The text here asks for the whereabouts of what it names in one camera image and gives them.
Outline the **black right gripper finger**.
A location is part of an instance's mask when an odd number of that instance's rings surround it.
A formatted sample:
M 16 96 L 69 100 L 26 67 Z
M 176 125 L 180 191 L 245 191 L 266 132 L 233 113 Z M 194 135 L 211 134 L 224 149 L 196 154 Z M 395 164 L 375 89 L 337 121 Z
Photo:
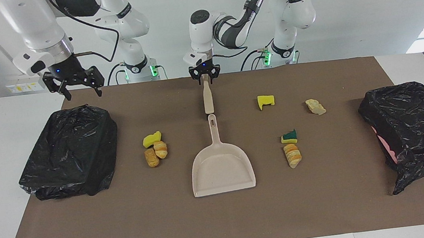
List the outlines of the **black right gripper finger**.
M 43 82 L 51 93 L 59 93 L 68 101 L 71 101 L 71 93 L 67 86 L 71 83 L 70 75 L 60 71 L 50 71 L 43 74 Z
M 90 67 L 89 69 L 84 71 L 85 73 L 85 81 L 87 82 L 87 86 L 93 88 L 98 95 L 98 97 L 102 96 L 101 88 L 104 86 L 104 77 L 97 69 L 97 67 Z

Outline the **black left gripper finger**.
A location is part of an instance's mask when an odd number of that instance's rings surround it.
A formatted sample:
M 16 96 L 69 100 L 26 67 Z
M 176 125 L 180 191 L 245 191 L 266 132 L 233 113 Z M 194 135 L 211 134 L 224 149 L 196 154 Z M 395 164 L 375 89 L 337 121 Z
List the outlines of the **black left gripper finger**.
M 210 84 L 213 83 L 213 79 L 218 78 L 220 71 L 221 71 L 220 65 L 210 67 L 210 72 L 209 72 Z
M 201 73 L 197 70 L 197 68 L 189 69 L 189 75 L 193 80 L 197 80 L 198 84 L 201 85 Z

